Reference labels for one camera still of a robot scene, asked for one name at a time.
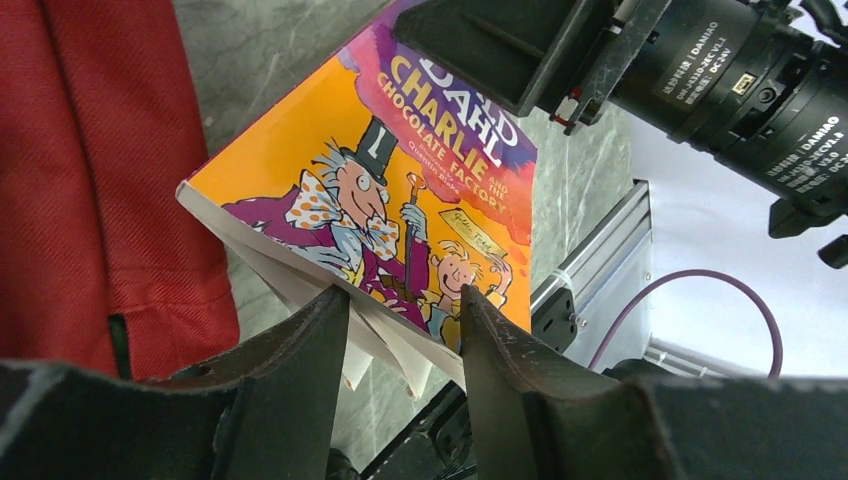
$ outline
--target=polka dot bow tie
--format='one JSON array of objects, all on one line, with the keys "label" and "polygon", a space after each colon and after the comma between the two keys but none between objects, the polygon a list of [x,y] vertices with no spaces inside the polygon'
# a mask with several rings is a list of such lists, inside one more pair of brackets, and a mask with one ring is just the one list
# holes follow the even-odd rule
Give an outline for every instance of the polka dot bow tie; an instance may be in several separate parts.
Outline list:
[{"label": "polka dot bow tie", "polygon": [[321,181],[309,171],[300,177],[300,192],[286,213],[286,221],[296,228],[319,230],[327,225],[346,228],[353,232],[369,250],[381,260],[397,256],[400,227],[397,223],[380,218],[368,219],[367,230],[362,231],[341,208]]}]

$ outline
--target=marble surface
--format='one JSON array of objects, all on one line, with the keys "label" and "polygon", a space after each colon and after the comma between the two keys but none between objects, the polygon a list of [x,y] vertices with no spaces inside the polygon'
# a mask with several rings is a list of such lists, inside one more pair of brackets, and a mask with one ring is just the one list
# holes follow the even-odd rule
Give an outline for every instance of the marble surface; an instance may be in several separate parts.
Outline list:
[{"label": "marble surface", "polygon": [[[210,154],[220,151],[353,36],[386,0],[174,0]],[[534,186],[534,288],[630,189],[630,134],[611,108],[601,123],[568,138],[537,112],[519,125],[539,147]],[[242,337],[289,312],[253,271],[230,255]],[[446,383],[434,371],[413,400],[401,377],[376,362],[352,392],[340,385],[333,445],[358,468]]]}]

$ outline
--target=book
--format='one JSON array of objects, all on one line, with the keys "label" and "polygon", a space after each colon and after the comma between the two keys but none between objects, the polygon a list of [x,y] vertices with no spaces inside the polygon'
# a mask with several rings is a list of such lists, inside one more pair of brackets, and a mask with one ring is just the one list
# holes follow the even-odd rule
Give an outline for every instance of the book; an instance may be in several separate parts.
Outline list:
[{"label": "book", "polygon": [[536,164],[512,117],[392,37],[420,2],[384,9],[177,191],[290,308],[346,289],[346,383],[376,357],[413,396],[432,365],[464,385],[462,286],[529,330]]}]

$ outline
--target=screw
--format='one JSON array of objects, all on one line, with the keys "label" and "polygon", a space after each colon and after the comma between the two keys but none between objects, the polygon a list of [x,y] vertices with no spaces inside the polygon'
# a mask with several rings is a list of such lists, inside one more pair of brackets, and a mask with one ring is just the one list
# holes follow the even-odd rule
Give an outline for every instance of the screw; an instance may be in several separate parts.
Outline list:
[{"label": "screw", "polygon": [[760,90],[759,99],[763,103],[772,102],[777,97],[777,92],[773,88],[765,88]]}]

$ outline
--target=willy wonka illustration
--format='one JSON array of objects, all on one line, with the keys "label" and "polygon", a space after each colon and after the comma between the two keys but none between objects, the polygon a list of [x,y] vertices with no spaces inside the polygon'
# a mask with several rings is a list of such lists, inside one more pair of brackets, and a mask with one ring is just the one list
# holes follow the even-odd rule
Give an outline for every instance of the willy wonka illustration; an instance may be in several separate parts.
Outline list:
[{"label": "willy wonka illustration", "polygon": [[429,284],[427,217],[413,203],[400,210],[411,232],[404,264],[397,258],[400,227],[386,212],[385,172],[397,142],[372,117],[355,151],[327,144],[328,152],[312,161],[317,172],[303,170],[300,184],[284,196],[249,198],[223,208],[354,286],[376,293],[426,331],[415,299]]}]

